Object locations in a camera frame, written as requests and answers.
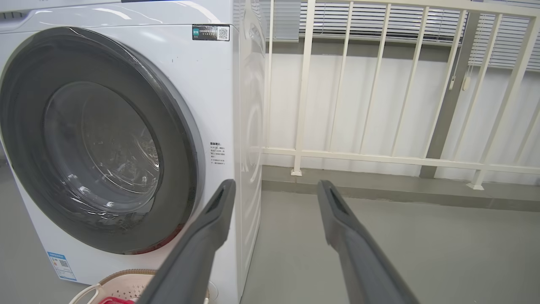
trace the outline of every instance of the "washing machine door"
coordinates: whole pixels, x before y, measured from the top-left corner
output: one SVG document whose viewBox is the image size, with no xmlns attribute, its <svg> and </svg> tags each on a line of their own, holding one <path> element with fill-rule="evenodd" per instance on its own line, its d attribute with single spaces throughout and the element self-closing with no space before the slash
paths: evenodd
<svg viewBox="0 0 540 304">
<path fill-rule="evenodd" d="M 40 32 L 0 90 L 6 152 L 35 204 L 92 247 L 155 250 L 196 204 L 199 134 L 146 59 L 78 28 Z"/>
</svg>

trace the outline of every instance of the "white wall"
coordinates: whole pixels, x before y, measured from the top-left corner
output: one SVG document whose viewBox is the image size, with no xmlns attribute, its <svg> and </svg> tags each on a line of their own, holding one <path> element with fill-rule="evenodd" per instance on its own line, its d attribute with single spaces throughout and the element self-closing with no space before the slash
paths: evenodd
<svg viewBox="0 0 540 304">
<path fill-rule="evenodd" d="M 342 99 L 336 113 L 331 148 L 330 129 L 342 57 L 334 54 L 342 52 L 342 45 L 314 43 L 314 48 L 317 47 L 323 50 L 323 54 L 332 55 L 317 55 L 317 52 L 314 52 L 311 56 L 304 149 L 358 153 L 375 71 L 377 46 L 359 44 L 349 46 Z M 409 54 L 411 51 L 411 48 L 398 47 L 391 47 L 388 48 L 388 52 L 385 51 L 386 57 L 383 58 L 381 64 L 372 113 L 367 124 L 363 154 L 389 155 L 391 152 L 412 60 L 399 58 L 400 56 L 393 56 L 390 53 Z M 434 51 L 436 50 L 422 49 L 422 54 L 428 55 L 427 53 Z M 268 147 L 294 148 L 302 57 L 301 54 L 273 54 L 269 133 L 266 145 Z M 424 153 L 429 143 L 429 131 L 441 96 L 445 68 L 446 62 L 441 61 L 440 58 L 438 61 L 420 60 L 418 62 L 413 90 L 405 109 L 402 130 L 396 144 L 396 156 L 420 157 Z M 464 147 L 458 155 L 458 160 L 478 161 L 480 159 L 509 75 L 509 70 L 488 69 L 478 107 L 471 114 L 473 123 L 464 136 Z M 453 152 L 475 80 L 476 70 L 472 75 L 471 87 L 460 95 L 443 158 L 449 157 Z M 536 85 L 539 80 L 540 74 L 526 74 L 517 107 L 512 109 L 510 114 L 512 127 L 505 130 L 500 137 L 502 140 L 496 143 L 497 152 L 492 157 L 493 163 L 511 164 L 514 160 L 532 111 L 540 97 L 540 87 Z M 534 130 L 532 136 L 537 138 L 539 131 Z M 531 146 L 532 149 L 529 147 L 525 151 L 524 162 L 521 165 L 540 167 L 540 142 L 533 141 Z M 266 155 L 264 163 L 292 167 L 293 157 Z M 301 166 L 409 176 L 418 176 L 420 173 L 420 166 L 414 165 L 323 160 L 311 157 L 303 157 Z M 437 170 L 436 177 L 470 179 L 472 174 L 471 170 L 440 168 Z M 489 173 L 486 181 L 534 184 L 537 178 L 538 176 L 531 175 Z"/>
</svg>

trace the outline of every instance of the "qr code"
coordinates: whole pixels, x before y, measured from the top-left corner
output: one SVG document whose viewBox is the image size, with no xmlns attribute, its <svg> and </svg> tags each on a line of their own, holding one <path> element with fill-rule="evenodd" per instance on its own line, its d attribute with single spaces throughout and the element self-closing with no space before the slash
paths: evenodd
<svg viewBox="0 0 540 304">
<path fill-rule="evenodd" d="M 229 41 L 229 27 L 218 27 L 218 40 Z"/>
</svg>

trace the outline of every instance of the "railing bar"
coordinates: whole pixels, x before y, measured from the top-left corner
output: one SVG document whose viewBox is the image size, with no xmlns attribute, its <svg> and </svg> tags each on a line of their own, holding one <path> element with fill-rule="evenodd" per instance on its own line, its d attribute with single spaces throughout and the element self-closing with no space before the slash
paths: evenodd
<svg viewBox="0 0 540 304">
<path fill-rule="evenodd" d="M 302 78 L 300 83 L 300 103 L 298 105 L 298 121 L 296 125 L 296 155 L 291 175 L 302 176 L 300 160 L 302 159 L 304 127 L 306 122 L 307 88 L 309 82 L 309 62 L 311 60 L 311 46 L 313 43 L 313 23 L 315 20 L 315 0 L 308 0 L 306 11 L 306 37 L 304 39 L 304 52 L 302 59 Z"/>
<path fill-rule="evenodd" d="M 272 53 L 274 46 L 274 1 L 270 0 L 270 43 L 268 48 L 268 85 L 266 92 L 265 119 L 266 119 L 266 146 L 270 146 L 270 110 L 272 92 Z"/>
<path fill-rule="evenodd" d="M 405 91 L 405 99 L 403 100 L 403 104 L 401 105 L 400 119 L 397 121 L 397 130 L 396 130 L 396 134 L 394 135 L 394 142 L 392 143 L 392 156 L 395 156 L 396 154 L 396 143 L 397 143 L 397 138 L 399 137 L 400 130 L 401 130 L 403 113 L 405 112 L 405 107 L 407 106 L 407 101 L 409 100 L 409 97 L 410 97 L 411 88 L 413 87 L 414 75 L 416 73 L 416 67 L 418 66 L 418 59 L 420 58 L 420 51 L 422 49 L 422 41 L 424 40 L 424 32 L 426 30 L 426 21 L 428 19 L 428 14 L 429 14 L 429 6 L 426 6 L 424 8 L 424 13 L 422 15 L 420 33 L 418 33 L 418 40 L 416 41 L 416 48 L 414 50 L 413 66 L 410 69 L 409 83 L 407 84 L 407 90 Z"/>
<path fill-rule="evenodd" d="M 508 119 L 505 119 L 507 109 L 515 105 L 517 101 L 517 96 L 519 94 L 519 88 L 521 86 L 521 81 L 523 80 L 523 75 L 529 63 L 529 58 L 532 54 L 532 49 L 536 43 L 536 36 L 538 35 L 538 30 L 540 29 L 540 21 L 538 18 L 530 18 L 529 25 L 523 37 L 523 43 L 519 50 L 519 55 L 516 60 L 516 67 L 510 75 L 510 80 L 506 91 L 504 92 L 503 101 L 499 107 L 497 116 L 495 117 L 495 122 L 489 134 L 488 141 L 485 145 L 484 152 L 480 158 L 480 162 L 484 163 L 489 160 L 489 156 L 493 151 L 493 144 L 495 143 L 499 130 L 501 126 L 508 125 L 510 122 Z"/>
<path fill-rule="evenodd" d="M 289 148 L 263 148 L 264 154 L 272 155 L 296 155 L 296 150 Z M 448 160 L 438 160 L 434 158 L 418 158 L 418 157 L 392 157 L 387 155 L 362 155 L 356 153 L 338 153 L 330 151 L 318 151 L 318 150 L 304 150 L 303 156 L 318 157 L 318 158 L 332 158 L 339 160 L 355 160 L 355 161 L 368 161 L 368 162 L 382 162 L 382 163 L 399 163 L 399 164 L 413 164 L 419 166 L 437 166 L 447 168 L 459 168 L 459 169 L 473 169 L 484 171 L 500 171 L 500 172 L 512 172 L 512 173 L 524 173 L 524 174 L 540 174 L 540 168 L 535 167 L 522 167 L 522 166 L 509 166 L 502 164 L 481 164 L 477 162 L 456 162 Z"/>
<path fill-rule="evenodd" d="M 441 92 L 441 99 L 439 100 L 437 110 L 435 111 L 435 118 L 433 120 L 433 124 L 431 125 L 431 131 L 428 134 L 428 142 L 426 144 L 426 149 L 423 154 L 423 158 L 426 158 L 428 155 L 430 140 L 433 137 L 433 132 L 435 131 L 435 126 L 437 125 L 437 119 L 439 116 L 439 112 L 441 111 L 442 102 L 444 100 L 444 96 L 446 95 L 447 89 L 448 89 L 448 80 L 450 79 L 450 75 L 452 74 L 452 67 L 454 66 L 454 60 L 457 53 L 457 47 L 460 43 L 460 37 L 461 37 L 461 30 L 463 28 L 463 23 L 465 21 L 465 16 L 467 15 L 467 11 L 461 11 L 460 18 L 457 22 L 456 32 L 454 33 L 454 41 L 452 42 L 452 47 L 450 49 L 450 55 L 448 57 L 448 62 L 446 64 L 446 77 L 444 78 L 443 86 L 442 86 L 442 92 Z"/>
<path fill-rule="evenodd" d="M 379 44 L 379 54 L 377 55 L 377 66 L 375 67 L 375 75 L 373 76 L 372 90 L 369 95 L 369 101 L 368 101 L 368 110 L 366 113 L 366 118 L 364 119 L 364 127 L 362 129 L 362 140 L 360 141 L 360 154 L 362 154 L 362 147 L 364 146 L 364 140 L 366 138 L 366 128 L 368 126 L 369 114 L 371 113 L 373 98 L 375 96 L 375 89 L 377 87 L 377 80 L 379 79 L 379 72 L 381 70 L 382 55 L 384 53 L 384 44 L 386 42 L 386 32 L 388 30 L 388 22 L 390 20 L 391 8 L 392 8 L 392 5 L 388 3 L 386 5 L 386 11 L 384 12 L 384 22 L 382 25 L 381 42 Z"/>
<path fill-rule="evenodd" d="M 476 81 L 474 91 L 472 92 L 472 98 L 467 108 L 465 119 L 463 121 L 463 125 L 461 126 L 460 134 L 457 138 L 456 148 L 454 148 L 454 154 L 450 158 L 451 160 L 455 160 L 457 157 L 457 154 L 460 152 L 462 142 L 463 142 L 463 136 L 465 134 L 465 131 L 467 130 L 467 127 L 469 126 L 470 115 L 472 113 L 472 110 L 475 108 L 476 102 L 478 101 L 478 97 L 480 96 L 480 87 L 482 86 L 482 83 L 484 82 L 485 72 L 488 70 L 489 60 L 491 58 L 491 53 L 495 45 L 495 40 L 497 40 L 497 32 L 499 31 L 499 26 L 501 25 L 501 19 L 502 19 L 502 14 L 498 14 L 495 17 L 493 28 L 491 29 L 491 33 L 489 34 L 488 48 L 485 52 L 484 59 L 482 59 L 482 65 L 480 66 L 480 71 L 478 72 L 478 80 Z"/>
<path fill-rule="evenodd" d="M 317 0 L 321 3 L 342 3 L 350 0 Z M 387 4 L 389 0 L 356 0 L 359 4 Z M 529 18 L 540 17 L 540 13 L 535 9 L 506 4 L 464 1 L 464 0 L 392 0 L 395 6 L 405 7 L 425 7 L 444 10 L 467 10 L 479 14 L 504 14 L 508 17 Z"/>
<path fill-rule="evenodd" d="M 517 150 L 516 158 L 514 159 L 514 164 L 520 164 L 521 159 L 523 158 L 523 150 L 525 147 L 528 146 L 531 132 L 536 129 L 536 125 L 538 125 L 538 118 L 540 118 L 540 100 L 538 100 L 538 104 L 536 105 L 536 109 L 531 117 L 531 121 L 529 122 L 529 125 L 527 126 L 527 131 L 525 131 L 525 136 L 523 136 L 523 140 L 521 140 L 521 144 L 519 145 L 519 149 Z"/>
<path fill-rule="evenodd" d="M 339 74 L 339 80 L 337 85 L 337 97 L 336 97 L 336 104 L 334 106 L 334 118 L 332 119 L 332 126 L 330 129 L 330 145 L 328 147 L 328 150 L 332 150 L 332 140 L 334 138 L 334 129 L 336 124 L 336 113 L 338 112 L 338 105 L 341 100 L 341 87 L 343 86 L 343 74 L 345 73 L 345 62 L 347 59 L 347 49 L 349 48 L 349 34 L 350 34 L 350 23 L 353 19 L 353 9 L 354 9 L 354 1 L 351 1 L 349 3 L 349 15 L 347 17 L 347 30 L 345 31 L 345 42 L 343 43 L 343 56 L 341 59 L 341 70 Z"/>
</svg>

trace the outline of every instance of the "black label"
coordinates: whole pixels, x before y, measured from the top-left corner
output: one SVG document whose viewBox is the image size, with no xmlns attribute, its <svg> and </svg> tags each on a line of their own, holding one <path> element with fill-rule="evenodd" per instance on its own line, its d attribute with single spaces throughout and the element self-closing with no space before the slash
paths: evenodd
<svg viewBox="0 0 540 304">
<path fill-rule="evenodd" d="M 194 24 L 191 35 L 193 40 L 229 41 L 231 28 L 224 25 Z"/>
</svg>

